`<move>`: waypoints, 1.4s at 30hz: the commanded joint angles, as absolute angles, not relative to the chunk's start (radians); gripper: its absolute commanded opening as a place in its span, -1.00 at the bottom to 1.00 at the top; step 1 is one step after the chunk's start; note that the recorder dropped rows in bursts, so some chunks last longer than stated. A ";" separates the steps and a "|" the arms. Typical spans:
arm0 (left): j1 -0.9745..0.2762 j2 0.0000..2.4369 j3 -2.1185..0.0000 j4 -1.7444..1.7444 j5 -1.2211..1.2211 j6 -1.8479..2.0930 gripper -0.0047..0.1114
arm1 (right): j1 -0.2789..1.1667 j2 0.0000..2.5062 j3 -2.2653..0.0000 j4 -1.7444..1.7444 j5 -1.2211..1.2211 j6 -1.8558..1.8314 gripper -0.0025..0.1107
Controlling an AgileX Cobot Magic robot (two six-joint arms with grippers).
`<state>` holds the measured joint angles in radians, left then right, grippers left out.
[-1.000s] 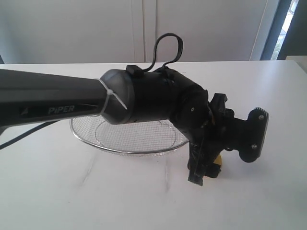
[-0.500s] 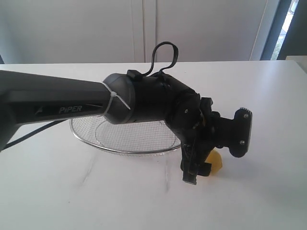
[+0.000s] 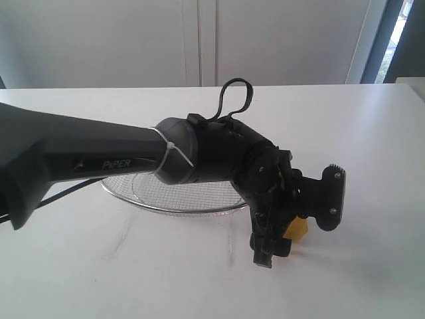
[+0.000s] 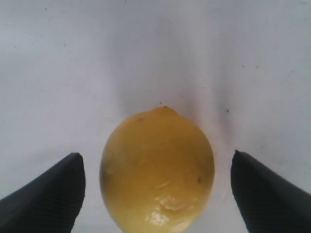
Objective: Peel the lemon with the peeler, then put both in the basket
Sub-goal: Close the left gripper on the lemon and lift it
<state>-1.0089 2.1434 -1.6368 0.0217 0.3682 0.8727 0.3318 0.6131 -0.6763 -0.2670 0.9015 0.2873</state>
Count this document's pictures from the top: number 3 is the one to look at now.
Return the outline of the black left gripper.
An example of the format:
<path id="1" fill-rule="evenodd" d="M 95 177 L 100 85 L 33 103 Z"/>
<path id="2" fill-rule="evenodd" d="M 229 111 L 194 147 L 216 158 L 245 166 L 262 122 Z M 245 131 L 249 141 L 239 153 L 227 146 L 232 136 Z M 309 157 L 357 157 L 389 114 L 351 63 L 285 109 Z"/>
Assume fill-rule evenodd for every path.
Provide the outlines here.
<path id="1" fill-rule="evenodd" d="M 296 217 L 291 160 L 291 151 L 277 146 L 248 146 L 232 178 L 250 208 L 253 262 L 264 268 L 272 267 L 273 255 L 288 257 L 291 251 L 292 240 L 283 237 Z"/>

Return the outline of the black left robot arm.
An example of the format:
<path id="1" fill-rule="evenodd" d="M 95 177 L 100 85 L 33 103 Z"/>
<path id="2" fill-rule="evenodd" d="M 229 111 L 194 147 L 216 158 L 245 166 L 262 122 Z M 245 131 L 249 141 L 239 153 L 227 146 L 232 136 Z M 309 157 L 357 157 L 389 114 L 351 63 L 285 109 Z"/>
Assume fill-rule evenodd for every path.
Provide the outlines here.
<path id="1" fill-rule="evenodd" d="M 257 265 L 286 257 L 296 212 L 292 155 L 232 116 L 139 128 L 1 105 L 1 221 L 20 229 L 58 182 L 152 172 L 169 185 L 229 181 L 250 208 Z"/>

